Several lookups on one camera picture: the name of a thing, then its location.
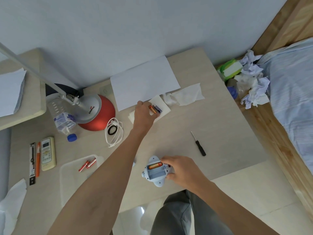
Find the person's hand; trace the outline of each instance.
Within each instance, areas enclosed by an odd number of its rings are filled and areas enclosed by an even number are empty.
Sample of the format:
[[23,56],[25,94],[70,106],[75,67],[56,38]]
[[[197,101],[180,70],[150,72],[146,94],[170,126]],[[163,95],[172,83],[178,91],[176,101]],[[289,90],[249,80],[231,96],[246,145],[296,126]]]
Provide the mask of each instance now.
[[143,134],[144,136],[148,133],[153,125],[153,122],[160,114],[150,115],[149,106],[150,102],[138,101],[135,108],[135,120],[134,120],[134,131]]
[[171,165],[175,173],[169,173],[166,179],[173,180],[179,186],[196,194],[199,188],[210,181],[205,177],[195,162],[185,156],[164,156],[161,162]]

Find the person's arm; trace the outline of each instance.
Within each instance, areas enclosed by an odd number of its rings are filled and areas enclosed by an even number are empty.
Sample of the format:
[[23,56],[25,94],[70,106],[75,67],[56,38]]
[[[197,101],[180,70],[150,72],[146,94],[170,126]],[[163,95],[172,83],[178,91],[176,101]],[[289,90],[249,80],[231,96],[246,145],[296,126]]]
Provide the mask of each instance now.
[[209,181],[194,161],[185,156],[164,156],[161,162],[173,166],[167,179],[205,201],[235,235],[279,235]]
[[149,105],[149,102],[138,102],[128,137],[69,199],[48,235],[111,232],[139,145],[159,116],[150,115]]

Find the blue battery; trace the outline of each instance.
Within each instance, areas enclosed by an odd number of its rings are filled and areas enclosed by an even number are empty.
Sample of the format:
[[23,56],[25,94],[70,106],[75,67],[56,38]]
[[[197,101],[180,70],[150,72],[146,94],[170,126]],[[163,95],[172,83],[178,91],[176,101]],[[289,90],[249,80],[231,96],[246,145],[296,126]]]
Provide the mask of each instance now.
[[161,109],[159,107],[157,107],[156,105],[152,105],[152,106],[159,114],[162,113],[162,111],[161,111]]

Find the orange pen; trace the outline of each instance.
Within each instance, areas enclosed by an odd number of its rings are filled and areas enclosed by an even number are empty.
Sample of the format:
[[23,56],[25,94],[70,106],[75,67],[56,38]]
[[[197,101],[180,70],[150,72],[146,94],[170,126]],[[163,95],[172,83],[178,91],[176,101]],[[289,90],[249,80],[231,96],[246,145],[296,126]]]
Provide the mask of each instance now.
[[36,156],[36,167],[35,167],[35,175],[39,177],[40,171],[40,142],[37,143],[37,156]]

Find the desk lamp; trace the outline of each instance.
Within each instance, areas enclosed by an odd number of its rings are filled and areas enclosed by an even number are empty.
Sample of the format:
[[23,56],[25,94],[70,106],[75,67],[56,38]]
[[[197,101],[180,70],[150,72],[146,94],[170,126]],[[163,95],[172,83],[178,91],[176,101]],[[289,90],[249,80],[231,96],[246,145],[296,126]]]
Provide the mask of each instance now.
[[2,43],[0,43],[0,53],[20,64],[27,71],[39,78],[40,81],[56,90],[60,94],[61,99],[73,105],[76,123],[82,128],[90,131],[104,130],[108,121],[115,117],[114,106],[106,97],[99,94],[82,96],[81,98],[67,95],[64,90],[56,84],[46,80],[40,72],[26,64],[22,58],[17,56]]

